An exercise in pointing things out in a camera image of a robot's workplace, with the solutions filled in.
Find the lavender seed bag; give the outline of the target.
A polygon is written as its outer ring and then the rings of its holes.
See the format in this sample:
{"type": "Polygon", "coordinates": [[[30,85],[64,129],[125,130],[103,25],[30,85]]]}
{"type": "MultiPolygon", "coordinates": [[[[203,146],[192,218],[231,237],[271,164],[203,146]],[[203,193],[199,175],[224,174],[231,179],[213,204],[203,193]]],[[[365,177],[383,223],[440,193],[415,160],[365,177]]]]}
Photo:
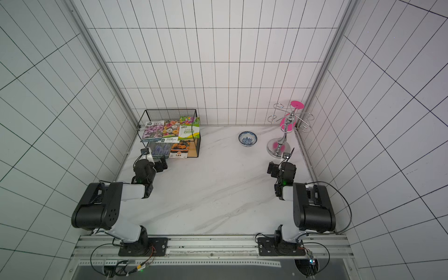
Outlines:
{"type": "Polygon", "coordinates": [[[153,158],[168,158],[171,153],[172,146],[173,144],[170,142],[152,141],[148,143],[148,148],[150,149],[150,153],[153,158]]]}

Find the purple flower seed bag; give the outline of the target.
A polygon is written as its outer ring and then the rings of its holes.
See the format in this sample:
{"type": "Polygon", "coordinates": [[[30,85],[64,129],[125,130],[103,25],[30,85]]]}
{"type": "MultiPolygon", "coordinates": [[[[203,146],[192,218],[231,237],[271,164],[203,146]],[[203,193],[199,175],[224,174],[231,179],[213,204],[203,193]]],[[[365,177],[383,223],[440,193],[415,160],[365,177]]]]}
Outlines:
{"type": "Polygon", "coordinates": [[[141,142],[157,142],[163,138],[165,121],[148,121],[145,123],[141,142]]]}

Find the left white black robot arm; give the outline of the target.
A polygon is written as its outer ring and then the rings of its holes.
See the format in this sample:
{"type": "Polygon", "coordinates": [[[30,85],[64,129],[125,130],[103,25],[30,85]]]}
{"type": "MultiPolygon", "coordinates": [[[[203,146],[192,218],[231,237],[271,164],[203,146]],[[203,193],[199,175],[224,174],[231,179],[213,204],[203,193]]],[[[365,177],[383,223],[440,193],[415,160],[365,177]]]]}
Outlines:
{"type": "Polygon", "coordinates": [[[120,241],[120,257],[162,257],[168,238],[150,238],[142,225],[131,223],[120,214],[121,203],[150,197],[157,173],[168,168],[166,158],[152,162],[140,156],[133,165],[130,183],[95,182],[88,185],[73,211],[71,224],[86,231],[101,230],[120,241]]]}

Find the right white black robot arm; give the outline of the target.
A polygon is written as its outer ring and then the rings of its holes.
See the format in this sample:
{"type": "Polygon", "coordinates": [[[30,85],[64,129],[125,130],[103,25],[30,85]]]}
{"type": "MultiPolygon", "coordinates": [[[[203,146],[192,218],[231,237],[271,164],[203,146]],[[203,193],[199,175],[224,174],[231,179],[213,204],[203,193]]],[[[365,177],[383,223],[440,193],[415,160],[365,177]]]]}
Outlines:
{"type": "Polygon", "coordinates": [[[258,234],[254,240],[261,256],[309,256],[303,239],[311,233],[331,233],[336,216],[326,186],[318,183],[295,183],[296,166],[289,162],[270,162],[267,173],[276,179],[274,192],[281,201],[292,202],[294,228],[299,232],[284,236],[280,225],[272,237],[258,234]]]}

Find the green zinnias seed bag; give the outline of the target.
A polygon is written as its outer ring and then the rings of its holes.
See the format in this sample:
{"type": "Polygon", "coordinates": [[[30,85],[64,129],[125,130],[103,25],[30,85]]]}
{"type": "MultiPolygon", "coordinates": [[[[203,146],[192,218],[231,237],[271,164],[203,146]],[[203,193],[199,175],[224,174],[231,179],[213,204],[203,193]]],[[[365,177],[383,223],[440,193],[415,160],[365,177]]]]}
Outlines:
{"type": "Polygon", "coordinates": [[[200,118],[186,116],[181,117],[178,139],[180,141],[200,139],[200,118]]]}

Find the colourful ranunculus seed bag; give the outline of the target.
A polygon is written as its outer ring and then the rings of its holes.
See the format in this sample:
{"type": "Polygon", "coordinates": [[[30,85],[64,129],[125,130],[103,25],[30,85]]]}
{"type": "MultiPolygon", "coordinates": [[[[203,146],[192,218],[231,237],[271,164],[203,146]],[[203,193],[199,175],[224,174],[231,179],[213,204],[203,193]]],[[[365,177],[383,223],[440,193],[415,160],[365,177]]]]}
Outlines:
{"type": "Polygon", "coordinates": [[[179,120],[166,120],[163,127],[163,138],[178,137],[180,131],[179,120]]]}

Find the orange marigold seed bag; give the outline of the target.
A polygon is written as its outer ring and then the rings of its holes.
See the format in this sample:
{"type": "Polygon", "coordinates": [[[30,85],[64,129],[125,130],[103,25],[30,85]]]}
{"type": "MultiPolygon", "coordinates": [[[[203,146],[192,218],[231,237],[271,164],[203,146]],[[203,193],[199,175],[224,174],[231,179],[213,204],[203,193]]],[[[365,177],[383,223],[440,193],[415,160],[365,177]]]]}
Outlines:
{"type": "Polygon", "coordinates": [[[169,157],[177,159],[186,159],[189,156],[190,142],[180,141],[179,143],[174,143],[171,147],[169,157]]]}

